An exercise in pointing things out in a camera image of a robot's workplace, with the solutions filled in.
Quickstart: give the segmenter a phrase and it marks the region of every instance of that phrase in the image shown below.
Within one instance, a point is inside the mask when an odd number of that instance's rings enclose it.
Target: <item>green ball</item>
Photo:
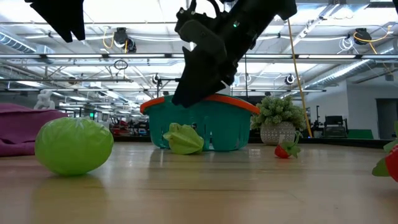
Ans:
[[[82,175],[104,164],[112,147],[112,134],[102,124],[85,118],[59,118],[40,129],[35,155],[56,174]]]

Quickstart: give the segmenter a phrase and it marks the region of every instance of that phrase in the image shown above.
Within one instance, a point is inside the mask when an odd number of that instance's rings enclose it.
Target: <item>wooden table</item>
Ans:
[[[396,224],[398,183],[371,175],[382,150],[303,145],[179,156],[117,143],[90,175],[59,178],[35,157],[0,159],[0,223]]]

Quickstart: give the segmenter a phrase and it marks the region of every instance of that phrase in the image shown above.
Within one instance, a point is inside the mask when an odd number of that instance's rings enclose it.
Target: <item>ceiling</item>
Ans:
[[[367,7],[370,1],[365,0],[348,0],[347,5],[342,5],[339,10],[325,20],[317,21],[320,14],[327,9],[327,4],[324,1],[305,1],[297,0],[298,13],[290,18],[292,23],[293,38],[301,34],[302,38],[297,41],[294,46],[296,54],[372,54],[369,45],[350,44],[346,40],[343,41],[347,35],[352,36],[355,28],[367,28],[367,31],[372,35],[373,39],[384,37],[388,27],[389,35],[379,42],[374,43],[376,49],[378,46],[392,40],[398,32],[398,15],[396,10],[391,7],[387,8],[373,8]],[[177,18],[176,13],[180,7],[187,8],[186,0],[85,0],[84,1],[84,18],[86,27],[86,40],[72,43],[65,43],[57,33],[43,20],[30,6],[23,0],[0,0],[0,31],[4,30],[12,34],[15,38],[23,41],[27,45],[37,46],[45,45],[56,54],[105,54],[109,53],[124,53],[113,45],[111,48],[104,46],[111,45],[112,33],[117,27],[126,27],[127,32],[131,38],[134,39],[137,45],[137,53],[140,54],[154,54],[154,53],[182,53],[182,47],[190,48],[189,43],[185,43],[179,39],[178,34],[175,33],[174,27]],[[208,16],[214,17],[213,6],[206,0],[198,0],[197,12],[206,12]],[[311,27],[302,34],[305,28]],[[278,16],[271,22],[268,28],[260,36],[256,46],[250,50],[249,54],[291,54],[289,49],[289,28],[285,21],[282,21]],[[0,44],[0,54],[18,54],[20,52]],[[43,63],[36,63],[35,61],[26,60],[9,60],[16,66],[22,66],[30,70],[36,75],[42,77],[45,74],[51,73],[51,78],[128,78],[131,82],[102,82],[103,88],[110,89],[131,89],[131,88],[153,88],[152,77],[158,73],[161,78],[178,78],[181,76],[185,66],[181,59],[151,59],[148,60],[130,60],[136,66],[129,66],[127,69],[118,71],[113,66],[106,69],[100,64],[99,60],[79,60],[79,62],[93,63],[92,66],[79,66],[73,64],[68,60],[56,60],[53,65],[46,65]],[[301,79],[305,82],[310,82],[322,73],[338,66],[344,61],[335,63],[325,62],[320,63],[316,61],[307,61],[305,63],[298,63],[297,70]],[[375,68],[362,73],[358,77],[350,78],[351,82],[358,81],[367,75],[374,75],[374,72],[382,73],[383,68]],[[244,62],[239,63],[238,72],[236,74],[235,88],[245,87],[244,74],[249,74],[248,85],[252,89],[270,88],[270,89],[289,89],[291,86],[286,86],[284,79],[289,74],[294,74],[294,65],[292,62],[274,63],[261,61],[248,61],[245,66]],[[26,72],[18,73],[15,76],[1,74],[2,77],[26,77]],[[82,86],[82,83],[76,85],[69,85],[68,83],[57,83],[59,86],[65,88],[87,88]],[[383,85],[382,78],[373,78],[359,85]],[[13,83],[15,87],[21,87],[18,83]],[[170,82],[167,88],[173,89],[177,83]],[[125,99],[130,101],[146,101],[155,93],[143,93],[141,91],[123,91],[119,92]],[[251,93],[263,95],[264,92]],[[90,96],[91,100],[102,99]]]

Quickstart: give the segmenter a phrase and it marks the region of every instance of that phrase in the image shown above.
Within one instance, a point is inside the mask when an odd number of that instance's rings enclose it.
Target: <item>plastic basket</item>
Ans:
[[[204,151],[233,151],[249,141],[250,117],[259,113],[252,104],[226,95],[211,95],[189,107],[175,106],[165,96],[141,105],[141,113],[149,115],[150,138],[161,148],[169,148],[163,134],[170,123],[195,125],[197,133],[205,140]]]

